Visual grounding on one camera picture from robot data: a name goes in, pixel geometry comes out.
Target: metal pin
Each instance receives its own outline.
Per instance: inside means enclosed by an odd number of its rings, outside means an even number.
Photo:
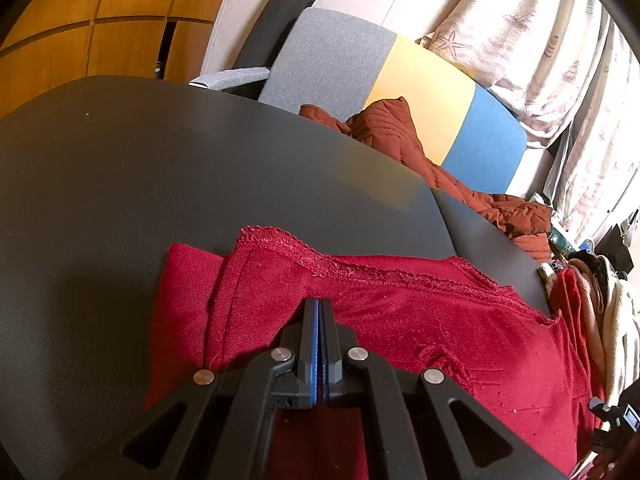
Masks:
[[[288,348],[274,348],[271,350],[271,358],[279,363],[288,361],[291,359],[291,355],[291,350]]]
[[[444,374],[440,370],[436,370],[436,368],[429,368],[424,371],[424,380],[429,384],[440,384],[444,381]]]
[[[347,355],[354,361],[364,361],[364,359],[369,357],[369,352],[367,352],[364,348],[354,346],[353,348],[349,348]]]
[[[216,375],[211,370],[199,370],[193,375],[193,382],[200,386],[211,384]]]

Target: starfish print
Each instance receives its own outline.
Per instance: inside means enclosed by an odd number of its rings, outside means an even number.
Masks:
[[[433,51],[437,52],[439,50],[447,49],[451,53],[451,57],[458,60],[458,54],[456,53],[457,48],[464,48],[465,45],[462,43],[456,42],[456,31],[452,30],[449,34],[448,38],[445,38],[439,32],[436,38],[433,40]]]
[[[531,13],[525,14],[507,14],[504,16],[504,19],[511,25],[513,28],[517,28],[518,30],[527,31],[529,30],[529,23],[531,22]]]

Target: cloth pile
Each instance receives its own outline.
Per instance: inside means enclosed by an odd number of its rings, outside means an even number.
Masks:
[[[409,104],[404,98],[376,101],[345,123],[314,105],[302,105],[300,115],[400,162],[423,177],[430,187],[443,189],[483,216],[536,261],[551,261],[547,239],[547,233],[551,231],[551,209],[506,194],[473,191],[431,162],[424,156]]]
[[[304,298],[397,368],[444,370],[561,472],[590,448],[590,377],[565,317],[459,257],[325,256],[276,228],[245,228],[233,253],[175,244],[150,327],[149,407],[201,368],[242,367],[273,346]],[[368,478],[359,410],[283,410],[267,478]]]
[[[595,397],[617,406],[623,390],[640,378],[640,306],[631,284],[621,279],[605,256],[569,254],[557,274],[542,264],[552,313],[565,320],[572,344],[590,378]],[[609,429],[608,423],[600,428]],[[587,478],[596,455],[578,462],[572,479]]]

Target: beige cloth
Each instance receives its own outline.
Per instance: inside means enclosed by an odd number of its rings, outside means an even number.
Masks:
[[[626,280],[618,280],[602,330],[607,359],[605,402],[609,406],[617,405],[622,391],[640,378],[639,314],[633,287]]]
[[[554,288],[558,277],[549,264],[541,264],[538,267],[538,275],[540,276],[540,279],[542,279],[542,283],[545,285],[546,300],[548,301],[551,297],[551,290]]]
[[[603,297],[604,306],[606,308],[606,306],[609,303],[611,303],[613,289],[615,288],[616,283],[618,282],[618,275],[616,274],[616,271],[613,269],[611,262],[606,256],[602,256],[601,254],[599,254],[598,256],[596,256],[596,258],[600,260],[602,263],[604,263],[604,266],[608,271],[607,272],[607,295],[606,297]]]

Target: blue gripper pad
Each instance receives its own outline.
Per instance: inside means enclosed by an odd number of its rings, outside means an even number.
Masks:
[[[319,341],[318,337],[318,318],[319,318],[319,305],[320,302],[316,301],[314,307],[314,337],[312,341],[313,351],[311,353],[311,405],[315,406],[318,402],[318,351]]]
[[[327,374],[327,358],[326,358],[326,339],[324,334],[324,322],[319,322],[318,326],[318,353],[320,354],[320,380],[322,386],[322,398],[325,403],[329,402],[329,387],[328,387],[328,374]]]

